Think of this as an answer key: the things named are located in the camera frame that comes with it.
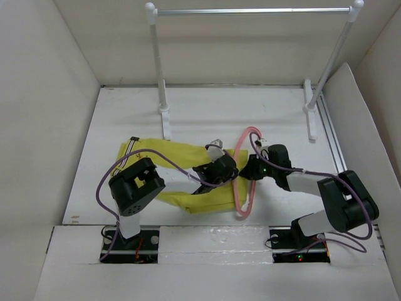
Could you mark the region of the pink clothes hanger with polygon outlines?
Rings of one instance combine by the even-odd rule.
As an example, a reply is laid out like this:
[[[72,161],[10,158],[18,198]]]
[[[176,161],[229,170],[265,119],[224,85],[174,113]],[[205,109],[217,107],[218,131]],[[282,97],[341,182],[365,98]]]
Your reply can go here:
[[[234,148],[233,158],[235,161],[237,161],[240,155],[241,147],[245,141],[245,138],[249,137],[250,134],[256,134],[258,138],[262,137],[259,129],[253,126],[247,127],[242,132]],[[243,184],[238,185],[238,180],[235,179],[232,182],[232,191],[237,214],[242,219],[248,218],[253,208],[254,195],[256,192],[256,182],[251,181],[250,190],[248,191],[248,184],[244,182]]]

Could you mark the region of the yellow trousers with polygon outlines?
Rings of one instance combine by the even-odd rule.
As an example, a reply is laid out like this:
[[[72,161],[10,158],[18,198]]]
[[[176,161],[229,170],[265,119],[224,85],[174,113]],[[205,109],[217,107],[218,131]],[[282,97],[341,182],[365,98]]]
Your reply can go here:
[[[121,158],[131,151],[138,149],[153,149],[158,151],[183,169],[192,169],[193,167],[210,162],[209,156],[204,147],[154,138],[138,139],[132,137],[121,144],[117,157]],[[158,155],[149,152],[142,152],[121,162],[116,168],[114,168],[111,175],[114,176],[116,173],[124,170],[142,157],[151,158],[153,163],[159,167],[166,167],[174,172],[176,171],[171,164]],[[157,196],[157,199],[170,205],[178,206],[191,214],[236,208],[234,201],[234,188],[231,183],[223,187],[217,187],[209,193],[198,195],[191,195],[181,190],[171,191],[169,188],[165,188]]]

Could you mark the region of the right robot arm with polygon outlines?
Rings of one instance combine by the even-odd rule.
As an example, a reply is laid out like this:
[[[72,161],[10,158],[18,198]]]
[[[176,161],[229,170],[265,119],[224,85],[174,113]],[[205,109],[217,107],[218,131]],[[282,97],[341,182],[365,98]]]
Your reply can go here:
[[[358,240],[373,235],[372,221],[378,218],[379,209],[356,172],[330,174],[294,168],[282,144],[259,145],[255,150],[241,177],[251,181],[270,177],[285,191],[318,196],[323,202],[323,210],[291,222],[288,237],[292,244],[303,247],[313,236],[331,231]]]

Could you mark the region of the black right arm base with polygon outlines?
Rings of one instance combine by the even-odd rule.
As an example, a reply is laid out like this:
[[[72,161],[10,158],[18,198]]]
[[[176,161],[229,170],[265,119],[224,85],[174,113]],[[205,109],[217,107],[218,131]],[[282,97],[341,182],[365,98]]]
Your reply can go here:
[[[269,228],[264,245],[272,251],[273,263],[330,263],[326,243],[319,242],[317,234],[305,236],[298,220]]]

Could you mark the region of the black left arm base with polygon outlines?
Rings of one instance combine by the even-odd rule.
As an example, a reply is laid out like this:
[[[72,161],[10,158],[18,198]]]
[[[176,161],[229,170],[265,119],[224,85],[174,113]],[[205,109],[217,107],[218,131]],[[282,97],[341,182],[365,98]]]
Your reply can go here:
[[[156,264],[159,255],[159,227],[145,227],[140,233],[123,238],[118,234],[114,244],[115,227],[104,226],[101,230],[103,238],[100,252],[100,263],[105,264]]]

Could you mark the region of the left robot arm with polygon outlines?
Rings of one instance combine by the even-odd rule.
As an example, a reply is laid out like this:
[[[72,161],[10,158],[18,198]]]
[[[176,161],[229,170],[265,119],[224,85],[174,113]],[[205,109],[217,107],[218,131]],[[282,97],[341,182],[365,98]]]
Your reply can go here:
[[[156,165],[144,157],[109,180],[122,224],[118,241],[131,249],[139,243],[139,212],[154,199],[196,211],[211,205],[213,193],[223,191],[238,175],[234,159],[225,154],[207,164],[179,170]]]

